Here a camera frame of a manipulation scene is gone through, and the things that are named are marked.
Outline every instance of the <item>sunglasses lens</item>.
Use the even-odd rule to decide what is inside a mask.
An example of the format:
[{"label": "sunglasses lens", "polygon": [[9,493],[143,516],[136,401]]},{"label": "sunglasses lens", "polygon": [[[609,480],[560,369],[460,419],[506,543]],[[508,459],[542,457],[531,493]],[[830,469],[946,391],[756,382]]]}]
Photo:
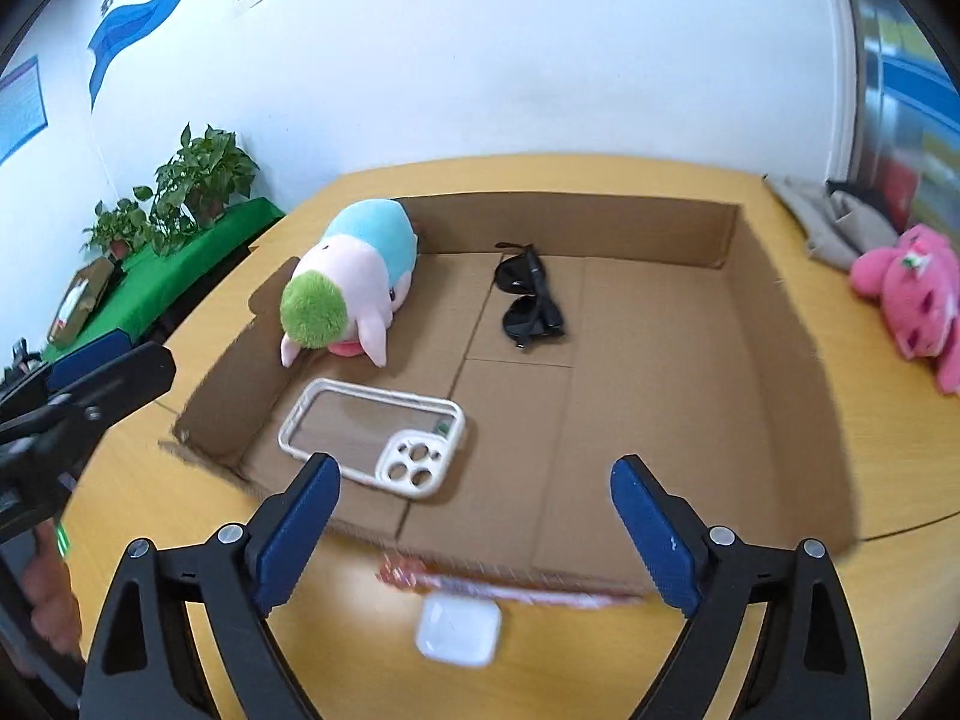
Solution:
[{"label": "sunglasses lens", "polygon": [[500,263],[493,271],[493,282],[499,290],[511,295],[523,295],[534,290],[530,269],[522,254]]},{"label": "sunglasses lens", "polygon": [[536,298],[533,295],[525,295],[515,300],[507,309],[507,313],[503,314],[503,331],[514,340],[542,336],[544,323],[540,317],[533,319],[534,313],[536,313]]}]

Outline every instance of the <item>green table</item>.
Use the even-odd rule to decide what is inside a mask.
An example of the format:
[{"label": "green table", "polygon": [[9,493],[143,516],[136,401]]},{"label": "green table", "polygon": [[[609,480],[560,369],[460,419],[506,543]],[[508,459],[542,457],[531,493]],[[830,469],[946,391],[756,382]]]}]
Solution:
[{"label": "green table", "polygon": [[270,200],[258,197],[227,208],[224,218],[169,257],[157,257],[150,247],[131,255],[123,261],[126,275],[120,286],[74,343],[62,349],[47,346],[43,360],[56,360],[117,328],[136,342],[200,276],[282,217]]}]

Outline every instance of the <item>pig plush toy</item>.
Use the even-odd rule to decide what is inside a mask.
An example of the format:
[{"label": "pig plush toy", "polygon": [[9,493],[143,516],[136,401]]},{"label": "pig plush toy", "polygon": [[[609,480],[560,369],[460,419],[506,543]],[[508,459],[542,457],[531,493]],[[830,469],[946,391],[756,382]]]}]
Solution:
[{"label": "pig plush toy", "polygon": [[416,235],[395,200],[362,200],[344,208],[299,261],[280,298],[280,362],[301,348],[366,353],[387,365],[387,328],[410,290]]},{"label": "pig plush toy", "polygon": [[937,388],[960,391],[957,300],[960,261],[944,236],[923,224],[893,248],[875,248],[853,263],[853,290],[878,298],[880,311],[907,360],[937,358]]}]

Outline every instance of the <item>black sunglasses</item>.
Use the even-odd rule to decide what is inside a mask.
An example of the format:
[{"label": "black sunglasses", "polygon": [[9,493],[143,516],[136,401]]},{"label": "black sunglasses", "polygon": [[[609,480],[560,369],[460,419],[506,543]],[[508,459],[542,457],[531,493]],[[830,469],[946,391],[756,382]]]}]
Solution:
[{"label": "black sunglasses", "polygon": [[546,286],[546,268],[531,245],[497,244],[497,248],[519,248],[522,254],[503,260],[493,271],[498,289],[517,298],[503,314],[503,332],[521,349],[531,338],[560,338],[563,314]]}]

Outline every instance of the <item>table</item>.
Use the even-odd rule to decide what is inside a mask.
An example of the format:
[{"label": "table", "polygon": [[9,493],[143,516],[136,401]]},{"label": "table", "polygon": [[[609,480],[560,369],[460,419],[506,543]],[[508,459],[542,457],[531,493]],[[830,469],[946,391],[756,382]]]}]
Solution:
[{"label": "table", "polygon": [[[342,205],[367,196],[497,189],[606,191],[736,201],[784,276],[817,343],[843,419],[865,539],[839,565],[856,621],[875,720],[893,720],[960,622],[960,420],[930,374],[899,360],[877,311],[838,327],[830,305],[849,298],[842,274],[803,255],[803,233],[757,176],[650,160],[511,156],[390,167],[345,176],[299,206],[171,336],[174,388],[109,432],[66,514],[85,647],[123,547],[196,543],[256,507],[239,490],[157,448],[210,365],[250,320],[253,288],[307,250]],[[426,661],[414,647],[421,599],[379,584],[378,552],[327,535],[271,628],[328,720],[563,716],[623,718],[659,670],[683,619],[659,602],[600,611],[504,605],[496,660],[481,671]],[[205,615],[192,613],[200,657],[224,718],[243,716]],[[726,717],[747,668],[760,615],[747,616],[711,717]]]},{"label": "table", "polygon": [[123,261],[123,281],[90,317],[74,343],[62,349],[47,346],[43,360],[56,360],[117,328],[137,341],[199,278],[282,217],[283,212],[270,200],[257,197],[227,208],[222,220],[168,257],[157,256],[150,247],[131,255]]}]

